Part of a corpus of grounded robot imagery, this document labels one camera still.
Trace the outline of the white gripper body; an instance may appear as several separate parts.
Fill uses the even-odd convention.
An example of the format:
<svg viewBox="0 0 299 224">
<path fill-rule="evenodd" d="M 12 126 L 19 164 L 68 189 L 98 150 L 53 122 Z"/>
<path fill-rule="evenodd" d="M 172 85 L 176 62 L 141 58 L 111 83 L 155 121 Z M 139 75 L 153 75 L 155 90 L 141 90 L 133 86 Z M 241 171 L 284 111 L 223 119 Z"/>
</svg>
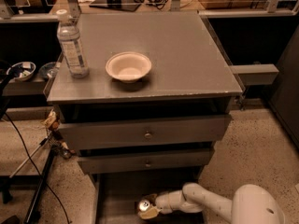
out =
<svg viewBox="0 0 299 224">
<path fill-rule="evenodd" d="M 157 196 L 155 205 L 162 214 L 170 214 L 181 210 L 186 199 L 181 190 L 163 192 Z"/>
</svg>

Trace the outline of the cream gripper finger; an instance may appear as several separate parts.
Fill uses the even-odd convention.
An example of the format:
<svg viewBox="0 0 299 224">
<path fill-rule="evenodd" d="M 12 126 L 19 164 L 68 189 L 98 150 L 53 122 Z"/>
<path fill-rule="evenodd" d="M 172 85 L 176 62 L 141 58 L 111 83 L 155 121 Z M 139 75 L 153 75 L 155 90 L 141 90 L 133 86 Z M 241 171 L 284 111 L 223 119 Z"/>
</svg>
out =
<svg viewBox="0 0 299 224">
<path fill-rule="evenodd" d="M 158 197 L 157 193 L 152 193 L 143 197 L 144 200 L 148 200 L 150 203 L 155 203 Z"/>
<path fill-rule="evenodd" d="M 161 210 L 156 206 L 148 206 L 147 208 L 138 208 L 138 216 L 141 219 L 147 220 L 157 217 L 160 214 Z"/>
</svg>

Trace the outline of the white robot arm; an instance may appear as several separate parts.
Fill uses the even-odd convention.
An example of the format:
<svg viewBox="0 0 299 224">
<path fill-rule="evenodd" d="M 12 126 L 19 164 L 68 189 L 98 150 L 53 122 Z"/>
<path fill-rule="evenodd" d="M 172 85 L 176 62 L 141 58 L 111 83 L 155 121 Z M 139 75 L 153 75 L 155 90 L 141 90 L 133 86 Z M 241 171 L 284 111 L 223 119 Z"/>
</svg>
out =
<svg viewBox="0 0 299 224">
<path fill-rule="evenodd" d="M 137 210 L 139 217 L 146 220 L 175 211 L 199 213 L 205 207 L 229 224 L 290 224 L 273 196 L 252 184 L 238 188 L 230 200 L 197 183 L 186 183 L 180 190 L 144 197 Z"/>
</svg>

